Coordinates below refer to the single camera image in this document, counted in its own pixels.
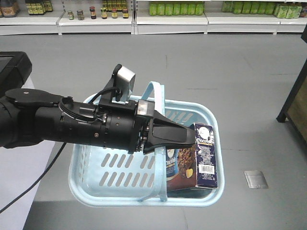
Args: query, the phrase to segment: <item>black wire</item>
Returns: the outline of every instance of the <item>black wire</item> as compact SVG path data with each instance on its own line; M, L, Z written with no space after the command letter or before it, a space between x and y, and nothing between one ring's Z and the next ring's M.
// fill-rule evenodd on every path
M100 95L103 95L103 94L106 94L108 92L112 92L112 91L115 91L115 93L118 93L118 94L122 94L121 90L119 87L109 87L109 88L106 88L106 89L103 89L102 91L99 91L90 101L89 103L92 104L96 99L97 97L99 97Z
M53 158L52 162L49 164L49 166L45 169L45 171L40 175L40 177L28 188L26 189L23 193L21 193L18 197L16 197L14 200L12 200L10 203L8 203L3 209L0 210L0 214L7 210L12 204L14 204L17 200L19 200L21 197L23 197L25 194L27 194L37 183L46 175L46 173L51 169L53 164L56 162L58 159L59 155L63 151L66 143L63 143L61 148L58 150L58 153L56 156Z

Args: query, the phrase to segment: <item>light blue basket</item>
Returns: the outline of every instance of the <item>light blue basket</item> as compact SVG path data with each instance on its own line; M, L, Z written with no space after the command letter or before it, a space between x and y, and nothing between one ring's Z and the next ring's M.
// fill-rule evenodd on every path
M152 90L154 99L148 98ZM69 170L72 194L81 203L92 207L205 207L214 204L224 190L219 130L214 115L197 103L164 100L164 86L157 82L150 82L142 97L130 97L136 101L140 98L155 101L155 110L187 127L193 122L213 126L218 188L191 190L188 193L173 191L167 197L164 147L156 148L155 152L148 155L142 152L130 155L125 150L74 145Z

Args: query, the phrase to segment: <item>glass jar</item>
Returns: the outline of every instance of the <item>glass jar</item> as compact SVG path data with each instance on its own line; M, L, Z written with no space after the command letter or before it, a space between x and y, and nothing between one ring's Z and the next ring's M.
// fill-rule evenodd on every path
M100 11L101 11L101 18L102 19L107 19L107 9L106 9L106 7L101 7L100 8Z
M83 10L77 11L78 20L84 20Z
M67 14L68 14L68 19L69 19L69 20L74 20L75 17L74 17L74 15L73 15L73 12L72 12L72 11L68 11Z
M116 8L112 9L112 18L114 18L114 19L117 18L117 9Z
M96 19L96 12L94 6L90 7L90 12L91 12L91 19Z
M125 8L125 9L122 9L122 11L123 11L123 18L125 18L125 19L129 18L129 12L128 12L128 9L127 9L127 8Z

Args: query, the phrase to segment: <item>black cylinder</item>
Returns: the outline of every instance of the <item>black cylinder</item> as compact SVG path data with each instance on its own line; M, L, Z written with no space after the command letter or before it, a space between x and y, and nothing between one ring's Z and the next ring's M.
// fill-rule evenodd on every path
M41 107L35 115L35 135L45 139L128 150L134 125L131 111L104 111L106 122L82 122L59 108Z
M7 107L0 100L0 147L10 144L14 138L16 124Z

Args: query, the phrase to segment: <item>green product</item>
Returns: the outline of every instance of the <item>green product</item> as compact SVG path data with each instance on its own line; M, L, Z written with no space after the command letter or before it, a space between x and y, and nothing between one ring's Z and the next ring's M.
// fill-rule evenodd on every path
M275 2L269 1L264 13L267 15L272 15L274 13L275 5L276 5Z
M300 2L296 6L297 6L297 10L293 18L298 18L302 11L302 4Z
M231 12L231 1L223 1L222 12Z
M180 15L180 3L174 3L173 15Z
M198 1L196 3L195 15L202 15L203 13L203 3L202 1Z
M277 18L285 18L286 15L287 15L288 9L289 9L289 6L286 3L280 5L279 11L278 11L278 14L277 14L276 17Z
M231 5L230 5L230 12L234 12L234 2L232 1L231 2Z
M281 5L281 3L277 3L277 5L275 7L275 10L274 10L274 13L273 13L274 16L277 16L279 8L280 8L280 5Z
M149 3L149 15L150 16L156 16L157 15L157 3L151 2Z
M242 12L243 2L235 1L234 2L234 14L240 14Z
M253 1L251 3L251 7L250 7L250 14L256 14L258 12L258 9L259 9L259 6L260 6L260 2L258 1Z
M172 16L173 15L173 4L172 3L166 3L165 4L165 15L166 16Z
M297 13L297 6L294 3L292 3L289 6L288 12L286 14L286 19L293 19L296 13Z
M188 8L189 8L189 5L187 3L182 3L180 7L180 15L187 15Z
M257 14L264 14L265 9L267 8L268 3L266 1L260 2Z
M251 1L245 1L243 3L243 7L242 7L242 13L243 14L249 14L250 8L251 8Z
M165 4L160 2L157 5L157 15L163 16L165 15Z
M188 15L194 15L195 14L195 9L196 9L196 4L195 3L189 3Z

